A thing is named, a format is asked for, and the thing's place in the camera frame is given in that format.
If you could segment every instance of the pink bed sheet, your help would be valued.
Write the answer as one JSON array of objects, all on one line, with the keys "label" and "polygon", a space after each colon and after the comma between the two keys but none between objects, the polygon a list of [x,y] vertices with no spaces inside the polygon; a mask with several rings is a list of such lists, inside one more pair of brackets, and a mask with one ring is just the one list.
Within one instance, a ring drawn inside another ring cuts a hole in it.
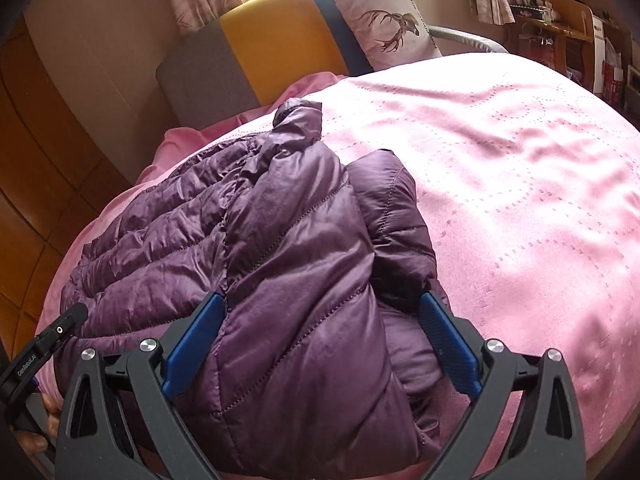
[{"label": "pink bed sheet", "polygon": [[[638,132],[558,73],[503,54],[400,66],[310,98],[323,103],[323,140],[343,163],[388,148],[414,176],[454,311],[514,351],[562,350],[588,455],[596,453],[640,400]],[[214,142],[261,131],[272,118]],[[60,288],[82,245],[208,141],[203,135],[183,149],[180,136],[169,138],[175,147],[159,150],[146,180],[79,235],[51,285],[40,327],[57,315]],[[436,403],[446,439],[465,398],[443,381]],[[497,459],[515,408],[511,403],[483,470]]]}]

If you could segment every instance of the bed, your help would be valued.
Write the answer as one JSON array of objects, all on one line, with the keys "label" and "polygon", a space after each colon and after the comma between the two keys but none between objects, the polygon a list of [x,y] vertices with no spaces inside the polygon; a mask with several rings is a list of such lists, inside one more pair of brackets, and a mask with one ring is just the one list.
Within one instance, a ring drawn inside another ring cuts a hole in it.
[{"label": "bed", "polygon": [[[262,2],[278,8],[292,0]],[[250,4],[227,20],[257,23],[242,14],[258,12],[261,0]],[[566,78],[508,54],[445,56],[370,73],[349,51],[357,43],[342,38],[338,47],[326,19],[322,14],[321,33],[307,34],[313,45],[298,44],[295,57],[272,49],[274,28],[220,20],[165,60],[158,80],[184,126],[167,133],[137,185],[79,235],[54,278],[40,325],[60,304],[82,245],[133,197],[212,142],[268,128],[275,105],[308,94],[322,102],[323,140],[343,164],[388,148],[410,170],[456,313],[515,351],[562,349],[582,411],[590,478],[634,478],[629,471],[640,446],[638,132]],[[244,36],[230,41],[224,27],[245,30]],[[272,70],[255,75],[256,66],[241,61],[248,54],[238,55],[243,49],[270,53],[273,59],[260,65]],[[232,57],[220,54],[225,50]],[[53,373],[43,370],[41,383],[54,385]],[[504,443],[514,402],[484,469]],[[445,440],[465,400],[443,381],[437,403]]]}]

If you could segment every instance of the metal bolt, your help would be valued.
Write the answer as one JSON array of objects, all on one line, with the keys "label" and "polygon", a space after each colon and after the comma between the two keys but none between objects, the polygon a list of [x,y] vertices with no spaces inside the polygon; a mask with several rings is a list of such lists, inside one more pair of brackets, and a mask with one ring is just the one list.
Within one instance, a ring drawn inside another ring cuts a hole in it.
[{"label": "metal bolt", "polygon": [[546,353],[546,355],[552,361],[556,361],[556,362],[562,361],[562,352],[559,350],[556,350],[555,348],[550,348]]},{"label": "metal bolt", "polygon": [[498,339],[489,339],[489,341],[486,342],[486,347],[489,349],[489,352],[499,354],[504,350],[504,343]]},{"label": "metal bolt", "polygon": [[142,343],[140,343],[140,349],[143,352],[152,352],[158,346],[158,341],[155,339],[145,339]]},{"label": "metal bolt", "polygon": [[95,350],[93,348],[87,348],[86,350],[82,350],[82,354],[80,355],[82,361],[90,361],[95,357]]}]

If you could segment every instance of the jacket sleeve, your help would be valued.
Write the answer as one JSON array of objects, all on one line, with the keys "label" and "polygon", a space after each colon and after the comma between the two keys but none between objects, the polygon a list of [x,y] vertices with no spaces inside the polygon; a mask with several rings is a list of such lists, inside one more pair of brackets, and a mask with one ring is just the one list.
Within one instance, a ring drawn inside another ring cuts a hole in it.
[{"label": "jacket sleeve", "polygon": [[392,151],[376,150],[349,164],[347,171],[374,246],[371,285],[376,297],[411,316],[417,315],[420,296],[428,290],[449,306],[416,204],[415,181],[402,162]]}]

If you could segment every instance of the pillow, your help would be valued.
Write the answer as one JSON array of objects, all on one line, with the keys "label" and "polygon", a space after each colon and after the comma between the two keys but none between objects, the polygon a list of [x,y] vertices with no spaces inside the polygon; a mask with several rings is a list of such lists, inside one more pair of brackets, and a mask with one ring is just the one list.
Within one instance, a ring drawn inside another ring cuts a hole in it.
[{"label": "pillow", "polygon": [[373,67],[440,57],[413,0],[334,0]]}]

